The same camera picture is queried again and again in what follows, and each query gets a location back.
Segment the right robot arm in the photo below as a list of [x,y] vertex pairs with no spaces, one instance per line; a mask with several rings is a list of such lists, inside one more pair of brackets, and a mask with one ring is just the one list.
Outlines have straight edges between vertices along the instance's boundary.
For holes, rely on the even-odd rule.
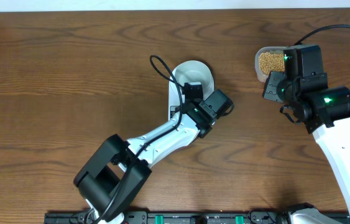
[[350,219],[350,89],[329,88],[318,45],[264,47],[255,56],[262,96],[281,103],[293,124],[304,124],[324,152]]

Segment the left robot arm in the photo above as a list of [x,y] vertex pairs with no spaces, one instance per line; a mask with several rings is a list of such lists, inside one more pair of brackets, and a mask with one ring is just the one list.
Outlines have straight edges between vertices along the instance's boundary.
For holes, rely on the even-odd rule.
[[234,103],[221,90],[207,99],[188,99],[171,119],[153,131],[122,140],[108,137],[74,178],[74,185],[88,202],[94,223],[121,223],[149,178],[151,168],[173,151],[205,137],[214,123],[227,116]]

